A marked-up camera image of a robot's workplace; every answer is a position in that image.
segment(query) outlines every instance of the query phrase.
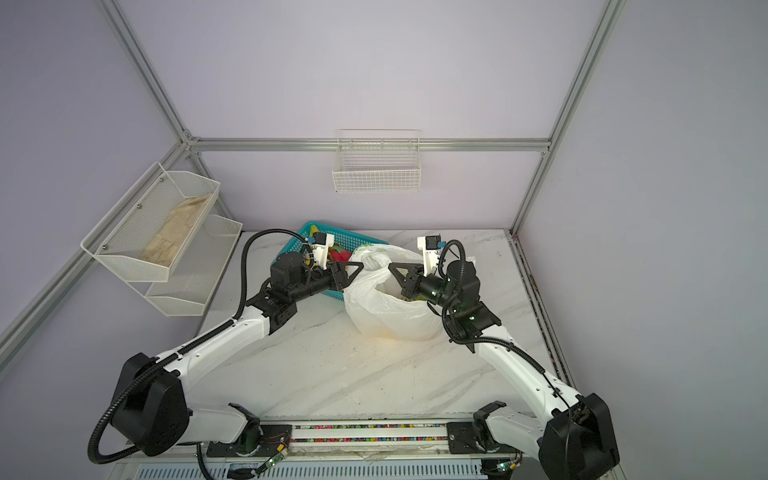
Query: wall-mounted wire basket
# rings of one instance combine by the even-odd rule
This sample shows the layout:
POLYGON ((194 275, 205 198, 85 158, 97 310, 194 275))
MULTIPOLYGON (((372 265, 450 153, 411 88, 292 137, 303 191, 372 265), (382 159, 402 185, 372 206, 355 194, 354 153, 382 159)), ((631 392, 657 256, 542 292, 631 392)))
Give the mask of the wall-mounted wire basket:
POLYGON ((80 246, 165 316, 201 316, 221 280, 243 224, 212 214, 219 182, 156 163, 112 207, 80 246), (205 198, 184 218, 178 251, 164 264, 142 260, 171 210, 185 199, 205 198))
POLYGON ((344 194, 419 191, 422 182, 419 133, 418 130, 337 131, 339 146, 333 168, 336 191, 344 194))

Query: white marble surface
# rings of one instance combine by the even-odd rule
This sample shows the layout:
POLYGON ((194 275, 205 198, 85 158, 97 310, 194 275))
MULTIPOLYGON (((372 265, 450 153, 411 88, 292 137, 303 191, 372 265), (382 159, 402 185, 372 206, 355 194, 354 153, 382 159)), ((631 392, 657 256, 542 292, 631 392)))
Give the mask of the white marble surface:
MULTIPOLYGON (((458 239, 476 257, 482 300, 515 340, 551 369, 503 230, 375 230, 361 232, 418 251, 416 237, 440 233, 458 239)), ((229 318, 240 295, 244 233, 203 324, 229 318)), ((256 240, 248 256, 248 294, 269 275, 269 265, 288 241, 284 235, 256 240)), ((521 412, 530 409, 488 363, 441 333, 425 342, 362 336, 344 302, 317 295, 298 304, 283 328, 251 346, 201 380, 195 402, 240 403, 262 419, 394 419, 467 417, 494 400, 521 412)))

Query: colorful items in basket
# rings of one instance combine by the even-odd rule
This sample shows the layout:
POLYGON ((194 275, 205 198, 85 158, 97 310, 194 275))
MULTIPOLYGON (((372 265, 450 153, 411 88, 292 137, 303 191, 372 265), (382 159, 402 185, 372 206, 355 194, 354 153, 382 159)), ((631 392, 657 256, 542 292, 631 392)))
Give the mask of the colorful items in basket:
MULTIPOLYGON (((319 228, 317 228, 317 225, 312 225, 310 227, 310 237, 315 234, 315 232, 319 232, 319 228)), ((349 258, 352 256, 352 254, 344 249, 341 245, 338 243, 334 243, 333 247, 330 247, 328 249, 328 261, 329 262, 346 262, 349 261, 349 258)))

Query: robotic arm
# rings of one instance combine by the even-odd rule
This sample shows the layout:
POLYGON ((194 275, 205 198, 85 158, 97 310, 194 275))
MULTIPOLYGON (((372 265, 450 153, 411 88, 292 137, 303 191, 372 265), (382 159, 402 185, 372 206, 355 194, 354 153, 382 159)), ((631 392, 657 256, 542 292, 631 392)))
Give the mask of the robotic arm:
MULTIPOLYGON (((141 450, 159 455, 180 443, 233 444, 241 455, 253 452, 260 439, 259 419, 242 406, 187 403, 187 394, 206 374, 251 343, 276 332, 295 313, 296 302, 325 290, 341 291, 362 271, 356 262, 326 263, 333 235, 305 239, 288 230, 265 230, 243 247, 242 291, 238 310, 229 320, 176 349, 149 358, 143 353, 123 366, 110 408, 88 443, 94 463, 108 463, 141 450), (299 252, 287 252, 270 268, 259 293, 247 299, 245 264, 250 244, 266 233, 289 233, 313 253, 307 264, 299 252), (349 275, 347 267, 356 267, 349 275), (102 455, 98 444, 112 424, 134 446, 102 455)), ((472 430, 478 452, 510 445, 539 458, 552 480, 592 480, 618 463, 611 416, 594 393, 583 397, 536 363, 515 345, 501 321, 480 301, 480 281, 457 240, 422 237, 423 264, 392 263, 390 272, 409 299, 426 299, 442 308, 443 326, 451 341, 466 345, 493 365, 536 415, 533 419, 493 402, 474 415, 472 430), (452 246, 459 260, 442 267, 452 246)))
POLYGON ((501 320, 480 300, 480 280, 460 242, 445 243, 438 235, 419 238, 418 245, 423 264, 389 264, 402 295, 441 306, 450 341, 473 353, 476 348, 536 415, 535 419, 522 415, 502 402, 483 407, 472 423, 477 450, 514 446, 538 458, 552 480, 595 479, 616 466, 618 448, 605 402, 594 393, 582 396, 515 345, 501 320), (443 272, 445 255, 453 246, 458 260, 443 272))

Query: black cable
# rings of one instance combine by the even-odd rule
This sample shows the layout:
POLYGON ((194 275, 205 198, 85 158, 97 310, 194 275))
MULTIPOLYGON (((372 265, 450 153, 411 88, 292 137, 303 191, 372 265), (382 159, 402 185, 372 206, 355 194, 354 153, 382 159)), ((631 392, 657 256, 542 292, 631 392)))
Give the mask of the black cable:
POLYGON ((176 353, 171 353, 160 362, 155 363, 146 369, 143 373, 141 373, 138 377, 136 377, 133 382, 125 387, 120 395, 116 396, 114 400, 112 400, 112 403, 110 403, 109 407, 107 407, 107 410, 104 411, 104 414, 96 423, 94 431, 91 433, 91 437, 88 440, 88 459, 91 460, 91 462, 98 465, 103 465, 104 463, 112 463, 121 458, 133 455, 139 451, 139 448, 134 445, 132 447, 128 447, 125 450, 121 450, 110 455, 102 455, 101 452, 98 451, 98 444, 101 442, 101 436, 104 434, 104 430, 107 428, 107 425, 109 425, 109 422, 111 422, 114 418, 115 412, 118 410, 118 408, 120 408, 120 405, 125 402, 128 396, 140 386, 142 386, 150 377, 152 377, 152 375, 160 371, 160 369, 173 362, 177 358, 179 358, 179 356, 176 353))
POLYGON ((202 335, 202 336, 192 340, 187 345, 181 347, 179 349, 179 353, 181 355, 184 355, 186 353, 191 352, 192 350, 196 349, 198 346, 203 345, 208 340, 214 338, 219 333, 222 333, 224 330, 230 328, 232 325, 234 325, 234 323, 235 322, 232 319, 227 320, 226 322, 222 323, 221 325, 219 325, 215 329, 211 330, 210 332, 206 333, 205 335, 202 335))
POLYGON ((270 228, 268 230, 261 230, 259 233, 255 233, 251 238, 249 238, 245 245, 243 245, 243 256, 240 258, 240 304, 237 306, 237 311, 235 314, 232 315, 232 318, 235 320, 240 319, 240 317, 243 315, 243 310, 245 310, 245 304, 247 301, 246 296, 248 295, 248 279, 246 272, 246 261, 248 260, 248 250, 250 249, 250 245, 255 241, 255 239, 263 237, 268 233, 285 233, 286 235, 291 235, 303 243, 302 248, 309 248, 309 244, 306 242, 306 238, 302 237, 296 232, 285 230, 283 228, 270 228))
POLYGON ((203 474, 203 478, 205 480, 216 480, 209 472, 208 469, 205 468, 205 463, 203 462, 203 444, 198 443, 197 444, 197 466, 200 467, 200 472, 203 474))
MULTIPOLYGON (((466 256, 464 254, 464 245, 462 245, 462 243, 459 242, 458 240, 450 240, 442 248, 442 252, 440 252, 440 257, 437 262, 437 271, 438 273, 440 273, 441 278, 445 278, 445 272, 442 271, 442 264, 445 262, 445 255, 448 253, 449 250, 451 250, 451 247, 454 245, 456 245, 456 248, 458 248, 458 260, 461 262, 462 267, 466 266, 467 264, 466 256)), ((462 279, 464 278, 463 268, 460 270, 460 276, 462 279)))

